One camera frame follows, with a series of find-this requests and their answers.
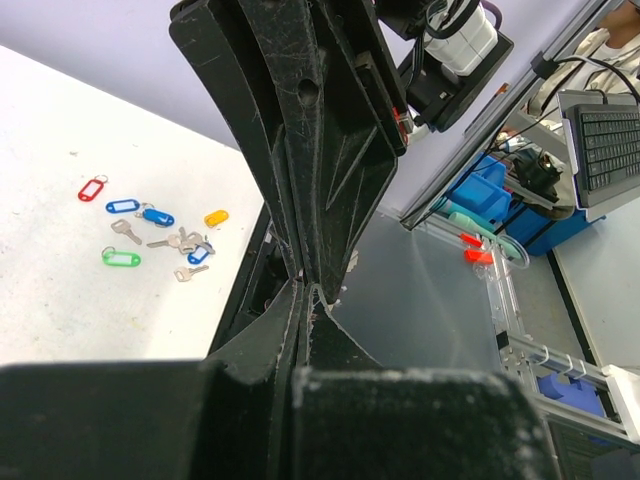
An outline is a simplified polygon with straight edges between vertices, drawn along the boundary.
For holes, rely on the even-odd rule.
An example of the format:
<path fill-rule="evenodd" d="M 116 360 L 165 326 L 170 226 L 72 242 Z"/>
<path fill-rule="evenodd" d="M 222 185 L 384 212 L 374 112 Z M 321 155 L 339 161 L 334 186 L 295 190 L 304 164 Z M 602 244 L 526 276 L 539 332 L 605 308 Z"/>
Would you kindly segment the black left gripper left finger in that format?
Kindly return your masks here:
<path fill-rule="evenodd" d="M 5 479 L 287 479 L 305 288 L 201 361 L 1 371 Z"/>

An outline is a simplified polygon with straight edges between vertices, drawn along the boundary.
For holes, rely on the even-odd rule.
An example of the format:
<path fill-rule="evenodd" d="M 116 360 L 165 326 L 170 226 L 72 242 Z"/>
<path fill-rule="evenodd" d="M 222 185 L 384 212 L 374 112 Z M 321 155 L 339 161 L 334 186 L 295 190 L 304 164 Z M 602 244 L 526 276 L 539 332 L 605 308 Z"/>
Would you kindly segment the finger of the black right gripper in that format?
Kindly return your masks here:
<path fill-rule="evenodd" d="M 306 279 L 327 302 L 393 178 L 397 89 L 370 1 L 244 1 L 284 126 Z"/>
<path fill-rule="evenodd" d="M 285 128 L 264 56 L 237 1 L 180 1 L 169 34 L 231 130 L 269 210 L 291 278 L 304 269 Z"/>

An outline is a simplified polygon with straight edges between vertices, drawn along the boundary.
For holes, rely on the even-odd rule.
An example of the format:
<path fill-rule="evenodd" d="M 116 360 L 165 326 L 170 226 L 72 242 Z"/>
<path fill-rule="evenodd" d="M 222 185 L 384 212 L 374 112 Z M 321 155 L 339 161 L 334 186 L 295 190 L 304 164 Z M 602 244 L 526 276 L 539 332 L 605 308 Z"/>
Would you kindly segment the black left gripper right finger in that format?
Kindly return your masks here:
<path fill-rule="evenodd" d="M 382 367 L 308 287 L 294 372 L 297 479 L 552 479 L 540 416 L 503 374 Z"/>

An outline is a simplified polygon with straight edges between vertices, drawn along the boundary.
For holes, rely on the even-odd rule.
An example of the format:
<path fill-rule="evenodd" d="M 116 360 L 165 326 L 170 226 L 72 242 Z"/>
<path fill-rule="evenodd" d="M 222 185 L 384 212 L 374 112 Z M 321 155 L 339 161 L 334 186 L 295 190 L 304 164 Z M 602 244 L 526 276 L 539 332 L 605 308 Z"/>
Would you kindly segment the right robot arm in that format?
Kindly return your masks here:
<path fill-rule="evenodd" d="M 169 34 L 244 156 L 287 274 L 329 301 L 411 130 L 449 129 L 513 47 L 478 1 L 182 1 Z"/>

